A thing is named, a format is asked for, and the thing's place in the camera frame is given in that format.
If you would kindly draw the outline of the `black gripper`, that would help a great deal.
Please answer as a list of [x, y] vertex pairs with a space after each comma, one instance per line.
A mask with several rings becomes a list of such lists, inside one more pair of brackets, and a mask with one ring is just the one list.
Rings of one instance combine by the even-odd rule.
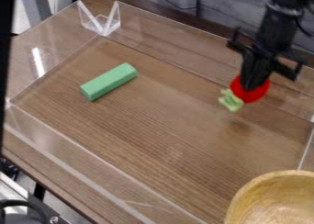
[[295, 81], [306, 65], [306, 60], [291, 49], [274, 51], [263, 48], [255, 34], [241, 27], [234, 29], [227, 47], [243, 56], [241, 84], [245, 89], [261, 86], [271, 73]]

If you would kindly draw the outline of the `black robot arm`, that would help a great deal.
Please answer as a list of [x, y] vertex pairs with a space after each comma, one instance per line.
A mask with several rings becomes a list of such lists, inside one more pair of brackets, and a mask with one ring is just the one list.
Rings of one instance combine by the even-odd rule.
[[313, 12], [314, 0], [269, 0], [258, 32], [250, 36], [237, 28], [227, 46], [243, 56], [241, 85], [247, 91], [261, 87], [273, 73], [294, 81], [306, 61], [291, 51], [298, 31], [313, 34], [302, 27], [305, 12]]

